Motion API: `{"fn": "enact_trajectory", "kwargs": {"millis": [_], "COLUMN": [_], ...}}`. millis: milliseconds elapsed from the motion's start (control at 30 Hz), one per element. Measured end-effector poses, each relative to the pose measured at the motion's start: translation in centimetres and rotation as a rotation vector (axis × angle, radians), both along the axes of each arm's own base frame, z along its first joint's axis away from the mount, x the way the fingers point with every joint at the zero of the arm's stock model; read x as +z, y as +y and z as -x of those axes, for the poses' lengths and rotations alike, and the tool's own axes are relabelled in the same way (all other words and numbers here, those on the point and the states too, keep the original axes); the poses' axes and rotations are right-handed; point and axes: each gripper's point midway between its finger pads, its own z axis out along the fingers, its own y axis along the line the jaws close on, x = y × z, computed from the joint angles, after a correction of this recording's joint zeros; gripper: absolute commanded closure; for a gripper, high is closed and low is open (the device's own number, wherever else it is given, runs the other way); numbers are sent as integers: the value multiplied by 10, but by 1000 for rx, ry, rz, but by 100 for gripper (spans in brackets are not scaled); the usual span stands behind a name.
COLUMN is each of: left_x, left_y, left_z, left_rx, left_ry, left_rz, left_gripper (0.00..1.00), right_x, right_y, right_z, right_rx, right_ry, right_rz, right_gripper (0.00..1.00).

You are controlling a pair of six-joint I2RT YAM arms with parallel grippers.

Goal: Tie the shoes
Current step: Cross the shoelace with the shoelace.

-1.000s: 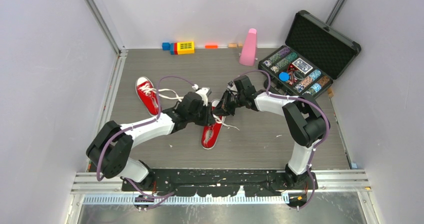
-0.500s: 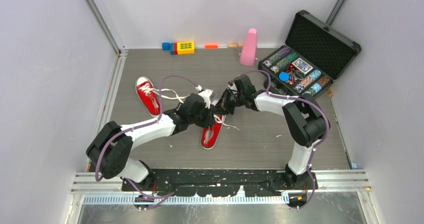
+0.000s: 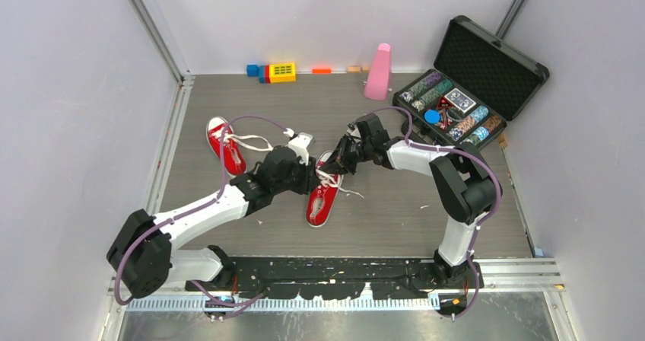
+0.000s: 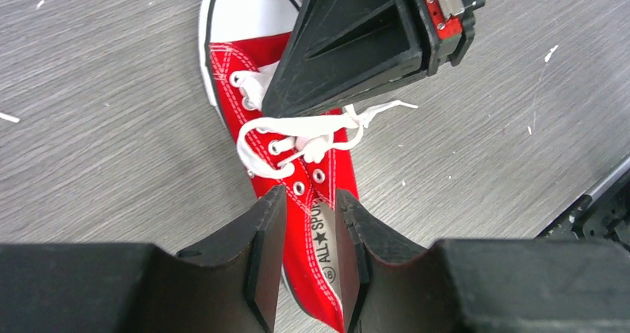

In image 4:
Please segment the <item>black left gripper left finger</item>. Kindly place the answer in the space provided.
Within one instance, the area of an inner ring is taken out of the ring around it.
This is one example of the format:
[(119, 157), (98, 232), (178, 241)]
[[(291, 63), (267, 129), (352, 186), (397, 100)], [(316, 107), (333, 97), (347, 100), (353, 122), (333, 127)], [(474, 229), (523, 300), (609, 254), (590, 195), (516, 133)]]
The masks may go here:
[(275, 186), (245, 213), (177, 252), (190, 268), (180, 314), (187, 332), (273, 332), (286, 217), (285, 187)]

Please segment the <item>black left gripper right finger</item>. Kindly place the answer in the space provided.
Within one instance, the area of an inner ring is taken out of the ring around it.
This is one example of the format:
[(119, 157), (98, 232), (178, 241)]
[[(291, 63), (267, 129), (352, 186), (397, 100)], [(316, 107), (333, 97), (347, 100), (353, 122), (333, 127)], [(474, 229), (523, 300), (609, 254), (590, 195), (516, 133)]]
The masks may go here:
[(407, 239), (349, 191), (335, 207), (346, 332), (442, 332), (444, 249)]

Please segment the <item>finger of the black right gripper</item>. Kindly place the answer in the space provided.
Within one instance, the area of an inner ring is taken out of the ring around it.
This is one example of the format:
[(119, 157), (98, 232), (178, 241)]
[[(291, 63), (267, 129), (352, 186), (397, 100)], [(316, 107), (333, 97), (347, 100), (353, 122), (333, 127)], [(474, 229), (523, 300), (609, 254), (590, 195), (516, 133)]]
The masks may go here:
[(417, 0), (303, 0), (263, 115), (321, 114), (401, 86), (422, 66), (421, 20)]

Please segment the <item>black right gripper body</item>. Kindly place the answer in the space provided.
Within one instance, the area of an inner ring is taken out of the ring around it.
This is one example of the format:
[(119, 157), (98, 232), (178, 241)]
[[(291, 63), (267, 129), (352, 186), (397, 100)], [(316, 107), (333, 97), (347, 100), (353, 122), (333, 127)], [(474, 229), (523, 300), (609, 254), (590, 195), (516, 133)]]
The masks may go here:
[(475, 38), (475, 11), (486, 0), (414, 0), (420, 17), (420, 34), (425, 36), (420, 72), (425, 77), (449, 63), (457, 66)]

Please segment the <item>white shoelace of sneaker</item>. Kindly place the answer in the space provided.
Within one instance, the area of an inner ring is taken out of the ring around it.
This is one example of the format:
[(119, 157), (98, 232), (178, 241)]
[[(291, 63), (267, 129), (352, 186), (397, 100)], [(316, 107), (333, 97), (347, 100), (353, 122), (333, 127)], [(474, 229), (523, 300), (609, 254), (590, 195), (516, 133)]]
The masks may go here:
[[(342, 114), (322, 114), (307, 117), (258, 117), (248, 120), (236, 136), (236, 151), (248, 172), (274, 180), (284, 179), (294, 172), (292, 162), (301, 158), (306, 163), (319, 163), (332, 149), (348, 151), (362, 139), (364, 130), (373, 118), (395, 106), (416, 109), (415, 104), (393, 100), (368, 107), (356, 113), (352, 105), (345, 106)], [(271, 165), (258, 155), (247, 142), (252, 131), (281, 135), (281, 140), (271, 142), (267, 148), (271, 155), (293, 150), (294, 153), (277, 165)]]

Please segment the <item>red canvas sneaker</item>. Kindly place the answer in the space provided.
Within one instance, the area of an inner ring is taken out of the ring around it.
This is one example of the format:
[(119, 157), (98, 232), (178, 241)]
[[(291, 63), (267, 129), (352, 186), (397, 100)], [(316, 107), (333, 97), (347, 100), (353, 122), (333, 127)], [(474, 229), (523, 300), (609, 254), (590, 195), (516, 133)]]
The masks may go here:
[(349, 151), (328, 149), (308, 162), (305, 139), (268, 129), (262, 99), (296, 22), (299, 0), (202, 0), (199, 65), (210, 103), (236, 143), (257, 196), (287, 192), (283, 279), (312, 318), (344, 331), (334, 208), (337, 190), (357, 193)]

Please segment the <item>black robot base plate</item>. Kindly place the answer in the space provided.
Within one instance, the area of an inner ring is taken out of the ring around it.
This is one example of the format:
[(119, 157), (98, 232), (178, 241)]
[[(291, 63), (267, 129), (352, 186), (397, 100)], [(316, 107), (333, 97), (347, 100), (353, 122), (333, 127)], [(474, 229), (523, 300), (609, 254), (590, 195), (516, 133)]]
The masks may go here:
[(536, 237), (602, 239), (629, 250), (629, 156), (625, 156)]

